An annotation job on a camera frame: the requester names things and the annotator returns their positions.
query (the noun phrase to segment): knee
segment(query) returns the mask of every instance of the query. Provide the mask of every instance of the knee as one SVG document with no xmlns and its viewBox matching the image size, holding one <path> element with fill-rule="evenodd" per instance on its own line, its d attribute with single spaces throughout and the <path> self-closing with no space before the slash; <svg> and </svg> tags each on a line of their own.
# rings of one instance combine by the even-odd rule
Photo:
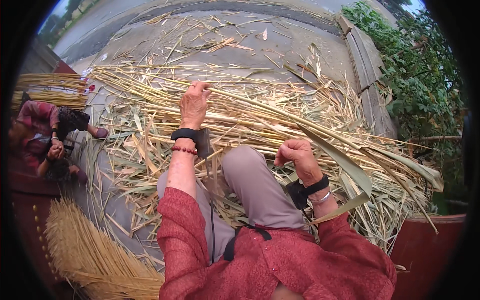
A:
<svg viewBox="0 0 480 300">
<path fill-rule="evenodd" d="M 263 154 L 253 149 L 250 146 L 239 146 L 228 152 L 222 161 L 223 171 L 235 170 L 251 170 L 252 166 L 265 164 L 265 157 Z"/>
</svg>

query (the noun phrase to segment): left hand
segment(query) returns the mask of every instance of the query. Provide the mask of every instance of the left hand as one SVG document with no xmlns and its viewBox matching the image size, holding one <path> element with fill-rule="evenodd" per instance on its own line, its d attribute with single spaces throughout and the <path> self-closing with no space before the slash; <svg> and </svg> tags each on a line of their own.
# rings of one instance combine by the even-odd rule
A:
<svg viewBox="0 0 480 300">
<path fill-rule="evenodd" d="M 52 140 L 52 145 L 57 146 L 58 149 L 60 150 L 60 152 L 58 154 L 58 158 L 63 158 L 63 156 L 65 155 L 65 148 L 63 146 L 63 142 L 61 142 L 60 140 L 57 140 L 57 139 L 53 139 Z"/>
<path fill-rule="evenodd" d="M 275 166 L 282 167 L 292 161 L 298 177 L 305 187 L 316 184 L 323 178 L 318 162 L 313 156 L 312 146 L 305 140 L 286 140 L 275 155 Z"/>
<path fill-rule="evenodd" d="M 180 100 L 180 128 L 199 130 L 207 114 L 207 97 L 212 93 L 205 90 L 212 85 L 195 81 Z"/>
</svg>

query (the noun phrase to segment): black wrist strap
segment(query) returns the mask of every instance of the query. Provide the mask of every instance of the black wrist strap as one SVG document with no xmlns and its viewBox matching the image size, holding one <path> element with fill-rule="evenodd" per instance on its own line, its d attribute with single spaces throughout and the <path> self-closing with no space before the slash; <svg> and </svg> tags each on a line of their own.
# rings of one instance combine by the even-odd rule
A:
<svg viewBox="0 0 480 300">
<path fill-rule="evenodd" d="M 172 133 L 172 140 L 176 141 L 179 138 L 186 137 L 193 140 L 194 143 L 197 143 L 197 133 L 198 133 L 197 130 L 193 130 L 190 128 L 181 128 L 181 129 L 175 130 Z"/>
<path fill-rule="evenodd" d="M 322 178 L 322 180 L 320 180 L 316 184 L 309 186 L 308 188 L 305 188 L 303 191 L 301 191 L 301 193 L 304 197 L 308 197 L 311 194 L 315 194 L 316 192 L 328 187 L 329 184 L 330 184 L 330 180 L 328 180 L 328 176 L 324 174 L 324 177 Z"/>
<path fill-rule="evenodd" d="M 45 160 L 49 163 L 49 164 L 53 164 L 55 162 L 55 159 L 50 159 L 48 156 L 45 158 Z"/>
<path fill-rule="evenodd" d="M 317 182 L 314 185 L 305 188 L 303 184 L 300 183 L 299 180 L 291 182 L 287 184 L 287 191 L 290 197 L 292 198 L 293 203 L 297 209 L 304 209 L 307 205 L 308 196 L 314 194 L 324 188 L 328 187 L 330 181 L 328 180 L 328 176 L 324 175 L 322 180 Z"/>
</svg>

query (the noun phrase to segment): pink shirt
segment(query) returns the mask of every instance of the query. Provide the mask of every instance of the pink shirt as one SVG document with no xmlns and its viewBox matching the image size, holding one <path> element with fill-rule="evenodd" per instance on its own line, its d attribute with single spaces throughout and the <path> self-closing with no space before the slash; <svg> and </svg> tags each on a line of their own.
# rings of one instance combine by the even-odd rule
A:
<svg viewBox="0 0 480 300">
<path fill-rule="evenodd" d="M 159 298 L 270 299 L 278 283 L 310 299 L 390 299 L 396 284 L 390 258 L 350 229 L 347 214 L 319 224 L 320 243 L 300 229 L 242 228 L 235 258 L 209 265 L 205 219 L 191 196 L 166 188 L 157 240 L 165 255 Z"/>
</svg>

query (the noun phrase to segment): red floral shirt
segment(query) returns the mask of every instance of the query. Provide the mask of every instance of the red floral shirt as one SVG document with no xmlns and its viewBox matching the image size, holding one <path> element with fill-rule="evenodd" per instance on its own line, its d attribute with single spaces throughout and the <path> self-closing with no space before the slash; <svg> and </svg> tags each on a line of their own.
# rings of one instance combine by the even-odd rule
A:
<svg viewBox="0 0 480 300">
<path fill-rule="evenodd" d="M 313 299 L 390 299 L 396 271 L 377 246 L 350 229 L 347 214 L 319 224 L 320 243 L 300 229 L 242 228 L 235 258 L 209 265 L 205 219 L 191 196 L 166 188 L 157 241 L 165 255 L 159 299 L 267 299 L 279 282 Z"/>
<path fill-rule="evenodd" d="M 33 139 L 23 140 L 23 157 L 29 167 L 38 169 L 48 152 L 52 126 L 59 123 L 58 108 L 49 103 L 26 101 L 17 117 L 33 133 Z"/>
</svg>

